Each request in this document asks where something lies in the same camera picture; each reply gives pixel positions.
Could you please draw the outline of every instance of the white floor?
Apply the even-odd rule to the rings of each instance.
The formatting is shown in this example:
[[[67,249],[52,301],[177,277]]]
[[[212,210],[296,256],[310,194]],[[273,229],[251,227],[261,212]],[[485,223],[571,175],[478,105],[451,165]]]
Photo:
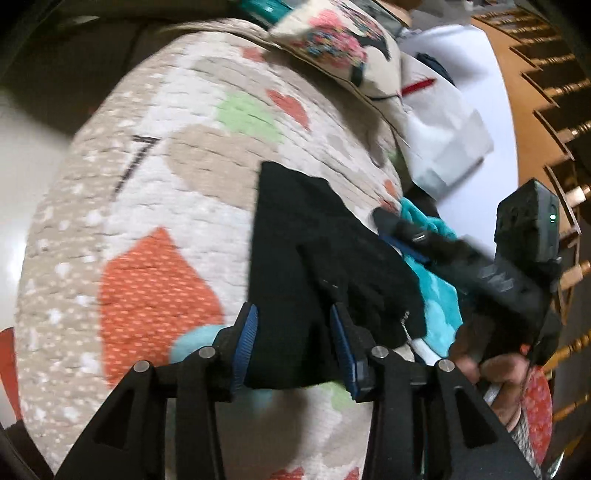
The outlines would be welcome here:
[[[14,324],[31,217],[69,141],[22,111],[9,92],[0,92],[0,331]]]

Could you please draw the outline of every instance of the metal pin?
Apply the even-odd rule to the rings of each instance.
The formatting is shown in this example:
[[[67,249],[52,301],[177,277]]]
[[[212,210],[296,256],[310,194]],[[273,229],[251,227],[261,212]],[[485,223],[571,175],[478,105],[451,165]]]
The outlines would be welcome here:
[[[448,360],[447,358],[444,358],[443,360],[439,360],[437,365],[444,372],[451,372],[456,367],[455,364],[451,360]]]
[[[201,358],[211,358],[216,354],[216,349],[212,346],[204,346],[199,349],[199,356]]]
[[[388,356],[388,349],[381,345],[376,345],[371,349],[371,354],[375,358],[386,358]]]
[[[148,368],[150,368],[150,362],[146,360],[140,360],[139,362],[136,362],[134,365],[134,370],[139,374],[148,371]]]
[[[422,242],[423,240],[425,240],[426,237],[427,235],[424,232],[417,233],[413,236],[413,242]]]

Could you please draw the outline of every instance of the red heart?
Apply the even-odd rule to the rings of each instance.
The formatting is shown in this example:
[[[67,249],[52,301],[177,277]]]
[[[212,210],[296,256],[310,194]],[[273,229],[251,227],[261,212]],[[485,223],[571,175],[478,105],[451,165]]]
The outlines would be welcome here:
[[[308,132],[310,131],[310,120],[299,100],[289,95],[284,96],[275,90],[267,90],[267,95],[273,100],[275,105],[308,130]]]
[[[386,189],[386,192],[388,192],[392,197],[397,197],[396,188],[394,188],[394,183],[392,182],[392,180],[386,180],[384,182],[384,188]]]
[[[242,57],[248,60],[262,63],[265,59],[262,57],[262,50],[258,47],[242,47]]]

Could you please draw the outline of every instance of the white fabric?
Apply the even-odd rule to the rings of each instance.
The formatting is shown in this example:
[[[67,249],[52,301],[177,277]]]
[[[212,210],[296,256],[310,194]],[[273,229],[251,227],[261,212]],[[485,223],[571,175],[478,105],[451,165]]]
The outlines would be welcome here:
[[[422,80],[435,80],[402,97],[402,115],[397,109],[382,113],[397,131],[410,179],[437,200],[492,151],[492,139],[460,90],[431,68],[402,53],[401,76],[403,91]]]
[[[427,365],[435,365],[441,357],[437,355],[431,348],[425,343],[422,338],[415,338],[411,340],[413,351],[421,357]]]
[[[459,236],[470,235],[488,252],[495,251],[496,208],[518,187],[517,145],[505,83],[486,34],[471,25],[447,25],[404,40],[402,51],[428,53],[449,72],[466,101],[474,105],[495,144],[465,181],[437,208]]]

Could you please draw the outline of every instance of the red fabric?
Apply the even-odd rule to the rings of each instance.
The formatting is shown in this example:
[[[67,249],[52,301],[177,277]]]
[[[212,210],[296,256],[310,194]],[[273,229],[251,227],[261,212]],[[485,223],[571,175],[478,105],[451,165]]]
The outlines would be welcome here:
[[[410,93],[418,92],[419,90],[424,90],[427,87],[430,87],[435,83],[435,79],[425,79],[421,80],[420,82],[413,83],[411,85],[407,85],[406,87],[402,87],[401,95],[409,95]]]
[[[304,478],[304,469],[299,466],[292,472],[285,469],[279,470],[272,474],[269,480],[302,480],[302,478]]]
[[[18,401],[17,364],[14,355],[14,328],[0,332],[0,377],[17,420],[22,418]]]
[[[345,480],[359,480],[359,467],[356,466],[355,468],[353,468],[353,470],[349,472],[349,475],[347,475]]]
[[[523,399],[535,461],[541,464],[552,435],[552,396],[542,369],[534,369]]]

